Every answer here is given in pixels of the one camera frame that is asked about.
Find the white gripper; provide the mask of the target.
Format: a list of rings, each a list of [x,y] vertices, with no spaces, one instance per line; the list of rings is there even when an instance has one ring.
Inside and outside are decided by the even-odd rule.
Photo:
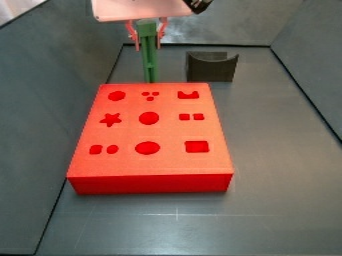
[[[160,49],[160,42],[168,25],[166,17],[192,14],[182,0],[90,0],[90,5],[93,16],[100,22],[128,20],[125,29],[136,51],[140,50],[140,45],[132,20],[160,17],[156,31],[156,47]]]

